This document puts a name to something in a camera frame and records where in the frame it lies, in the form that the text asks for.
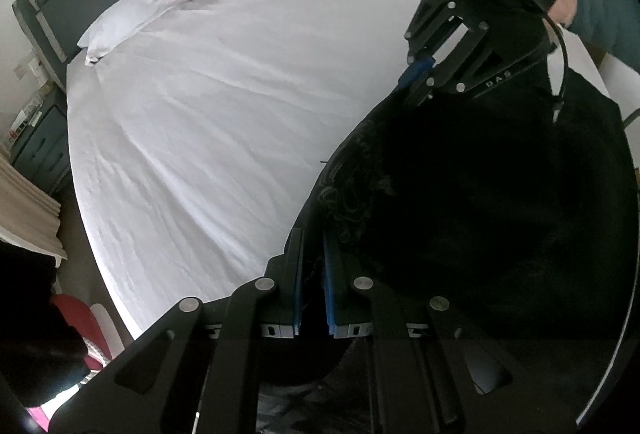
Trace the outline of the white bed sheet mattress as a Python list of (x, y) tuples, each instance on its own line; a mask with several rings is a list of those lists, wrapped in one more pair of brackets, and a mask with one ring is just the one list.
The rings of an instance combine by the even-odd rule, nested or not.
[(281, 253), (323, 164), (393, 89), (420, 0), (194, 0), (67, 69), (70, 161), (139, 336)]

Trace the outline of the pink white chair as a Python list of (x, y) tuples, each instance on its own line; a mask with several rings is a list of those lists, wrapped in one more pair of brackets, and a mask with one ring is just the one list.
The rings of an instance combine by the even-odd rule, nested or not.
[(44, 335), (48, 350), (29, 365), (36, 376), (27, 410), (43, 431), (49, 429), (56, 410), (124, 350), (104, 306), (53, 295), (51, 310), (54, 326)]

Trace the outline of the white pillow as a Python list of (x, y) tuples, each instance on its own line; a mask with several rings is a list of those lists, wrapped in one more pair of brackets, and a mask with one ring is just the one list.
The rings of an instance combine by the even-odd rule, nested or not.
[(81, 35), (78, 48), (86, 51), (85, 65), (91, 67), (120, 43), (169, 10), (167, 5), (143, 0), (119, 0), (106, 9)]

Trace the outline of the black denim pants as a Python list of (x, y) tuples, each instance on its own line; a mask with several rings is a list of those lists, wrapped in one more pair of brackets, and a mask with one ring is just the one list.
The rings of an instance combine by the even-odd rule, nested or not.
[[(551, 46), (515, 46), (513, 74), (465, 105), (401, 107), (397, 88), (335, 150), (295, 226), (300, 331), (328, 328), (323, 242), (454, 315), (533, 373), (575, 433), (639, 428), (639, 208), (616, 105)], [(311, 431), (372, 430), (367, 347), (318, 382)]]

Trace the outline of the beige curtain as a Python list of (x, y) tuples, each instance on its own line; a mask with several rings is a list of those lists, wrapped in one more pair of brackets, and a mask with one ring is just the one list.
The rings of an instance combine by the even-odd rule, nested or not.
[(49, 255), (60, 264), (67, 258), (61, 240), (61, 205), (26, 180), (1, 156), (1, 240), (28, 251)]

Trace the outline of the dark grey nightstand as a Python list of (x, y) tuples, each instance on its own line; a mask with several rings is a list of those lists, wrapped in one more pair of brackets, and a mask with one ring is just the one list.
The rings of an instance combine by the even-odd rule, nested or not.
[(56, 193), (70, 176), (66, 96), (53, 88), (11, 150), (11, 165), (35, 187)]

